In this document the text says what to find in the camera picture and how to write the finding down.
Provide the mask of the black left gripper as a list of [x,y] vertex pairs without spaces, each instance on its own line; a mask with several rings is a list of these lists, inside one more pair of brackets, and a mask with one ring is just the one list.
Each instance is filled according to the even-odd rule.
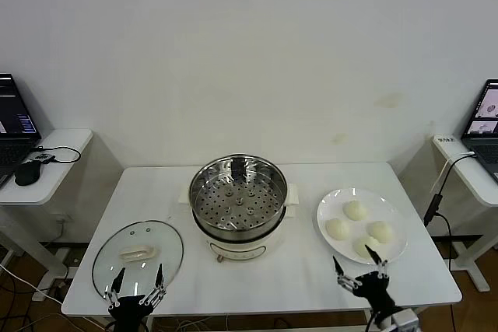
[[154,306],[158,306],[167,293],[163,265],[159,265],[153,290],[146,297],[132,295],[119,298],[124,275],[125,268],[123,267],[110,287],[104,291],[104,297],[109,303],[108,312],[113,318],[107,324],[107,330],[136,332],[142,328],[144,331],[149,331],[145,318],[153,312]]

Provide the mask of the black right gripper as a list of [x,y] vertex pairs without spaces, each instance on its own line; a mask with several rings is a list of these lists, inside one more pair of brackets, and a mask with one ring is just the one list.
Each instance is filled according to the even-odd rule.
[[365,298],[372,311],[378,316],[390,316],[398,311],[398,306],[388,294],[390,278],[387,272],[387,261],[382,260],[378,253],[368,245],[364,246],[377,265],[377,269],[352,278],[345,274],[340,263],[333,257],[337,282],[354,296]]

